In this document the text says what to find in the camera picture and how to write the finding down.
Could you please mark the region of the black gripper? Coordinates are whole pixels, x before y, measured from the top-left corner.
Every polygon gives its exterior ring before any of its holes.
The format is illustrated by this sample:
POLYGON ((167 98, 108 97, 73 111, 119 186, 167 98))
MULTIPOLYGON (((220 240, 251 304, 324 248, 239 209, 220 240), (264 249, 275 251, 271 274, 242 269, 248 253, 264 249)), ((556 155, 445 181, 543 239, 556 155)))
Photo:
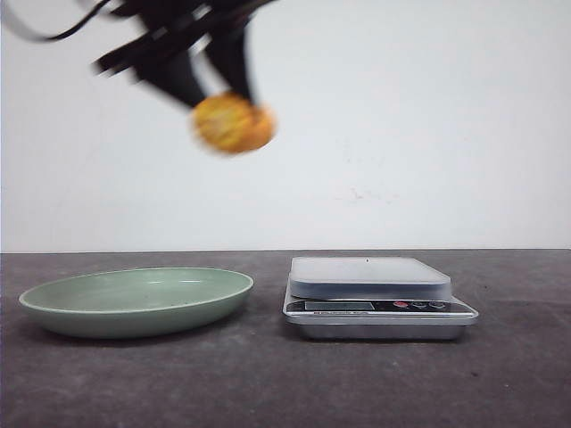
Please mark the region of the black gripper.
POLYGON ((226 11, 207 12, 198 20, 182 15, 166 27, 148 30, 141 37, 106 53, 94 63, 99 73, 120 73, 133 68, 137 77, 170 99, 195 108, 206 97, 194 75, 188 49, 210 33, 206 53, 229 89, 256 103, 249 81, 246 57, 248 18, 270 1, 249 1, 226 11))

